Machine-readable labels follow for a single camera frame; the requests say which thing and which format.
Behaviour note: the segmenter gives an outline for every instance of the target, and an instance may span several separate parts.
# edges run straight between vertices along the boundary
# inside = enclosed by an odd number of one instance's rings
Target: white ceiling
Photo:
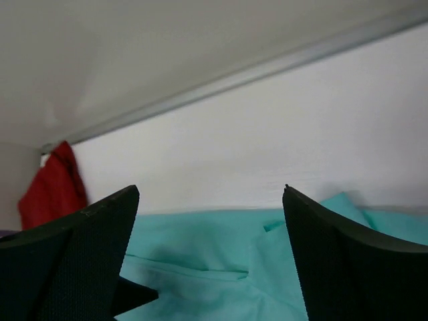
[[[40,147],[416,0],[4,0],[0,141]]]

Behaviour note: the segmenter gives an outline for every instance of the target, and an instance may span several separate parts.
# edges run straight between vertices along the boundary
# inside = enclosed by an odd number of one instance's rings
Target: white panel
[[[95,201],[129,184],[140,212],[315,199],[428,209],[428,26],[75,146]]]
[[[18,200],[39,167],[34,148],[0,142],[0,229],[21,230]]]

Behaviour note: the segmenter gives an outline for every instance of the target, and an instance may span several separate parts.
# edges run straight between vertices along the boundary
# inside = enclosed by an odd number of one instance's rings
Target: metal strip
[[[192,104],[193,102],[218,95],[222,92],[244,86],[272,75],[293,70],[427,22],[428,1],[424,1],[422,4],[410,9],[397,12],[351,31],[329,37],[328,39],[289,52],[276,59],[226,76],[220,80],[177,94],[166,100],[141,106],[138,110],[133,110],[96,126],[66,136],[64,140],[67,140],[70,144],[89,140],[187,104]],[[48,153],[53,147],[54,144],[44,145],[41,148],[42,154]]]

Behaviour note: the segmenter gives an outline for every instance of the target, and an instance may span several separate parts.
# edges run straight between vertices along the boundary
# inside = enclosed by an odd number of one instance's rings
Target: red cloth
[[[31,229],[88,206],[72,148],[61,143],[18,202],[23,229]]]

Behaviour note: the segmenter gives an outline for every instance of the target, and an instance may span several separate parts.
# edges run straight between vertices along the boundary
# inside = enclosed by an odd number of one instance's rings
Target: teal cloth
[[[322,202],[360,224],[428,243],[428,219]],[[159,299],[119,321],[307,320],[282,209],[138,216],[121,275]]]

